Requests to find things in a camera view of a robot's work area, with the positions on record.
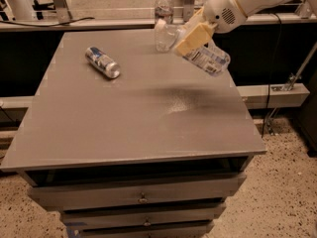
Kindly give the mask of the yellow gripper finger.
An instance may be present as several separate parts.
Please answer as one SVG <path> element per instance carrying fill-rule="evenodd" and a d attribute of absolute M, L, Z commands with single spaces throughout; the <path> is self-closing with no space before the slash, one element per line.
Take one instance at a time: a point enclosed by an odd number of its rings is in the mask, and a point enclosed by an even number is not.
<path fill-rule="evenodd" d="M 181 57 L 204 46 L 213 37 L 216 25 L 208 22 L 180 25 L 176 27 L 178 36 L 173 46 L 173 52 Z"/>
<path fill-rule="evenodd" d="M 195 29 L 198 28 L 204 22 L 203 9 L 197 10 L 193 16 L 183 24 L 184 29 Z"/>

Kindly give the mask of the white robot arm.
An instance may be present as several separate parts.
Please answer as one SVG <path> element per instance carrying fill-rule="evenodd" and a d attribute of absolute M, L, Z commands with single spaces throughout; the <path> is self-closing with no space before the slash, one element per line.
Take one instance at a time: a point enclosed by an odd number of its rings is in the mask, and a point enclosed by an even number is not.
<path fill-rule="evenodd" d="M 203 6 L 179 28 L 180 35 L 173 47 L 179 56 L 204 46 L 215 33 L 229 33 L 244 25 L 258 11 L 291 0 L 206 0 Z M 317 0 L 306 0 L 317 14 Z"/>

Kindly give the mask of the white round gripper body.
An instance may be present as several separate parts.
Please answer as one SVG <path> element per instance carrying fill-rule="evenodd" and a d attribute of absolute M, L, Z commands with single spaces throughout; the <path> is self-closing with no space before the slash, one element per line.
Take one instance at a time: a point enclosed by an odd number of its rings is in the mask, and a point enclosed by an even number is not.
<path fill-rule="evenodd" d="M 234 0 L 206 0 L 203 15 L 210 24 L 216 24 L 216 33 L 231 32 L 237 23 Z"/>

